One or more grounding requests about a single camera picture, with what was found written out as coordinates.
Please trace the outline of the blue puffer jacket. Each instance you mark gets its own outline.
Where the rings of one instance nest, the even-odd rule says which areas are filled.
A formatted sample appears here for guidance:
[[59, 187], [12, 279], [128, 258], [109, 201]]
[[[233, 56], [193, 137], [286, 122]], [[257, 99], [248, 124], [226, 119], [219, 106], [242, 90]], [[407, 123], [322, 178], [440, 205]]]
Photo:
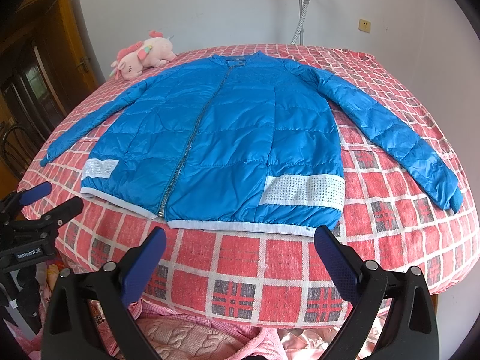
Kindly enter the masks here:
[[312, 236], [345, 203], [338, 106], [431, 201], [459, 211], [458, 180], [377, 100], [326, 70], [262, 53], [202, 58], [130, 86], [53, 141], [52, 163], [108, 118], [80, 191], [171, 228]]

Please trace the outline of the black metal chair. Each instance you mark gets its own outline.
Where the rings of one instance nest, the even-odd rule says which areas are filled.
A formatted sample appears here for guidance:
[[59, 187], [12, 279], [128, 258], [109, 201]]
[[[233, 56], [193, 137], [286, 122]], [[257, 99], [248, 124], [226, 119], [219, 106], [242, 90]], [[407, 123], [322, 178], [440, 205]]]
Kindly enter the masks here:
[[13, 124], [1, 134], [1, 157], [10, 171], [21, 180], [39, 148], [29, 131]]

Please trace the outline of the pink quilted blanket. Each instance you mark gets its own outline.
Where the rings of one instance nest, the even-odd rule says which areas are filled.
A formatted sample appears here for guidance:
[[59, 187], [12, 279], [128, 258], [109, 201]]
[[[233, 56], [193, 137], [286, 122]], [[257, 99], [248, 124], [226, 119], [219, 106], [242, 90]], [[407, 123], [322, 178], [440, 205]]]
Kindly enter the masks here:
[[[62, 265], [57, 262], [45, 267], [44, 264], [38, 272], [42, 307], [50, 300], [50, 290], [59, 277]], [[107, 352], [117, 359], [125, 359], [99, 303], [90, 301], [90, 309]], [[339, 331], [338, 327], [285, 330], [217, 322], [180, 314], [146, 301], [133, 303], [128, 309], [162, 359], [244, 359], [256, 355], [266, 359], [318, 359]], [[356, 359], [372, 354], [385, 318], [380, 316], [374, 320]], [[41, 331], [34, 338], [27, 339], [12, 322], [7, 322], [7, 327], [30, 359], [41, 359]]]

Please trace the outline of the red plaid bed sheet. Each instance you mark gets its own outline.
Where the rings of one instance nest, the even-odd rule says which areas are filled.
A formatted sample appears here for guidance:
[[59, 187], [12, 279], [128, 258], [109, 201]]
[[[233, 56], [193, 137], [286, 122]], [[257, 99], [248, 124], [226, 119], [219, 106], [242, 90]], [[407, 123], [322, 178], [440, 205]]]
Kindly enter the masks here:
[[[431, 293], [462, 281], [479, 261], [479, 217], [466, 174], [431, 114], [373, 55], [320, 46], [240, 45], [185, 52], [169, 65], [259, 50], [349, 80], [437, 150], [460, 182], [464, 201], [457, 214], [440, 211], [414, 186], [413, 178], [367, 141], [332, 103], [346, 172], [346, 205], [333, 233], [362, 259], [376, 260], [383, 269], [405, 272], [412, 265], [420, 267]], [[27, 219], [80, 196], [80, 170], [118, 114], [41, 167], [50, 142], [128, 86], [168, 68], [149, 69], [130, 82], [109, 79], [55, 129], [19, 182], [19, 189], [44, 181], [53, 188], [49, 196], [23, 210]], [[60, 255], [80, 269], [117, 262], [152, 228], [164, 228], [167, 248], [143, 295], [151, 304], [209, 319], [277, 328], [340, 325], [352, 308], [341, 301], [310, 237], [171, 229], [96, 197], [84, 202], [82, 214], [60, 228], [56, 239]]]

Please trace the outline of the wooden door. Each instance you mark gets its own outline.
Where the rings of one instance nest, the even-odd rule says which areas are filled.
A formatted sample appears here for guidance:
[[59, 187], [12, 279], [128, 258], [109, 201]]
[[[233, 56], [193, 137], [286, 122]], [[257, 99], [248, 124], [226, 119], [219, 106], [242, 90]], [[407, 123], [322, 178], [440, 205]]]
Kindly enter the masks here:
[[98, 87], [80, 38], [72, 0], [56, 0], [37, 32], [47, 76], [67, 115]]

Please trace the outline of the pink unicorn plush toy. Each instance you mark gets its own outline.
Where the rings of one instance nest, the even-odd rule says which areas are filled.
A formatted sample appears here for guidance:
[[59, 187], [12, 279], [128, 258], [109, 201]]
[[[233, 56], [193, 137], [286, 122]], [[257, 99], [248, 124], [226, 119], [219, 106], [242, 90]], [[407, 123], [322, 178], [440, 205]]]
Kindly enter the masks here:
[[112, 62], [110, 77], [116, 80], [133, 80], [148, 68], [160, 68], [176, 59], [173, 44], [169, 38], [155, 30], [149, 32], [149, 38], [138, 41], [121, 49]]

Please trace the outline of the yellow wall socket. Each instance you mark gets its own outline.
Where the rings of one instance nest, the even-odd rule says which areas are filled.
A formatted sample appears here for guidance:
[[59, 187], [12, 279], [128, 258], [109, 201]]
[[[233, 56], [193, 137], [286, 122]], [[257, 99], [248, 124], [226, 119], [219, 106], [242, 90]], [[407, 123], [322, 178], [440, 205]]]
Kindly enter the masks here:
[[361, 32], [370, 33], [371, 32], [371, 22], [366, 20], [366, 19], [360, 19], [358, 28]]

